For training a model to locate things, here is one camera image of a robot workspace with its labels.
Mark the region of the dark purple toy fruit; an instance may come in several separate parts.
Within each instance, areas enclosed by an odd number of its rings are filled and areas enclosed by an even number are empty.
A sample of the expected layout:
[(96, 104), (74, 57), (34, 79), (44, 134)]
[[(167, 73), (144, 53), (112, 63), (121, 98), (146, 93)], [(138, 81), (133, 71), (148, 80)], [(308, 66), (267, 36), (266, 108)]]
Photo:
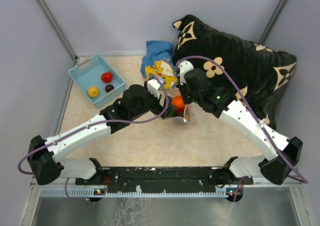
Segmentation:
[(114, 86), (112, 84), (107, 84), (104, 89), (107, 93), (109, 93), (114, 89)]

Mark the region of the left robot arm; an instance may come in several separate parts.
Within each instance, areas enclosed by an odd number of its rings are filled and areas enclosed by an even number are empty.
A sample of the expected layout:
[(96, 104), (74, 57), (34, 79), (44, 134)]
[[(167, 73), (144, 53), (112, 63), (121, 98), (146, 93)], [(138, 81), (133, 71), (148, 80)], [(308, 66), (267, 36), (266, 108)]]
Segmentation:
[(37, 183), (46, 185), (58, 178), (81, 178), (93, 184), (101, 183), (104, 172), (95, 159), (66, 157), (91, 141), (138, 124), (137, 119), (147, 112), (152, 112), (155, 119), (163, 116), (170, 100), (165, 96), (162, 106), (161, 97), (159, 86), (134, 84), (121, 98), (80, 126), (46, 139), (39, 135), (32, 138), (26, 159)]

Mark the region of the orange toy fruit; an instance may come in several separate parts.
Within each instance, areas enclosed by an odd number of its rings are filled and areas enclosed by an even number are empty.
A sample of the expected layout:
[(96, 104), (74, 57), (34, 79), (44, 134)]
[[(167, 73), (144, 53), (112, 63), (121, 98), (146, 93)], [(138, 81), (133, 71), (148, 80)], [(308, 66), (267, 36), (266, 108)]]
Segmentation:
[(171, 102), (177, 110), (183, 110), (185, 108), (185, 103), (182, 99), (182, 96), (175, 96)]

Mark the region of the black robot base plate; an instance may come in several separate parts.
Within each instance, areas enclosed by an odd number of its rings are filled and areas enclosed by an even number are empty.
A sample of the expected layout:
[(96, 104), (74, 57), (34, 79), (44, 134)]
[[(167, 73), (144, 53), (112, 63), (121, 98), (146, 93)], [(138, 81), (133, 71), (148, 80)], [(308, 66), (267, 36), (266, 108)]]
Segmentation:
[(92, 178), (75, 180), (76, 185), (99, 185), (109, 193), (207, 193), (217, 186), (237, 184), (239, 178), (223, 167), (109, 167)]

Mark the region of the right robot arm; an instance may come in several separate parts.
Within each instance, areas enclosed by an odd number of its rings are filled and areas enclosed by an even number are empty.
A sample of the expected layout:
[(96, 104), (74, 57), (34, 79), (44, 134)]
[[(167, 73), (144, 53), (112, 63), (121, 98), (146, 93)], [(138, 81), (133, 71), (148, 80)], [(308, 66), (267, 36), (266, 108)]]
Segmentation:
[(249, 110), (225, 88), (211, 85), (201, 69), (180, 69), (179, 90), (186, 103), (195, 102), (205, 112), (242, 133), (261, 152), (260, 156), (237, 157), (223, 171), (224, 180), (236, 183), (241, 177), (263, 176), (281, 185), (300, 159), (303, 142), (279, 134), (264, 122), (256, 122)]

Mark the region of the clear dotted zip top bag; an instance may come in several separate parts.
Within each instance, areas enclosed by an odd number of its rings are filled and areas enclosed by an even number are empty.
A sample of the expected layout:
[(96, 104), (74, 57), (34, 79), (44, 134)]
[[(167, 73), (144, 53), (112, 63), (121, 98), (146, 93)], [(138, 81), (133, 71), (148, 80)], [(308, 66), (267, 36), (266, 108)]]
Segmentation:
[(169, 99), (169, 104), (166, 112), (160, 117), (162, 120), (168, 120), (174, 125), (195, 125), (196, 119), (191, 111), (189, 105), (185, 105), (183, 109), (178, 109), (173, 103), (172, 100), (180, 96), (180, 91), (178, 89), (170, 89), (167, 91), (167, 96)]

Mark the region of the yellow toy lemon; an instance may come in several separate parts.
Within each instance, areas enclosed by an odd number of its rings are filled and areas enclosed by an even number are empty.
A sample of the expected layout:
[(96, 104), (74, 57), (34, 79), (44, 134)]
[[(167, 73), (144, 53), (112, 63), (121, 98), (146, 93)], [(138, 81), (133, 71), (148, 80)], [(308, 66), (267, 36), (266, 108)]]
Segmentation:
[(100, 91), (97, 87), (95, 86), (92, 86), (92, 87), (89, 87), (87, 89), (87, 95), (90, 97), (90, 98), (96, 98), (98, 97), (100, 94)]

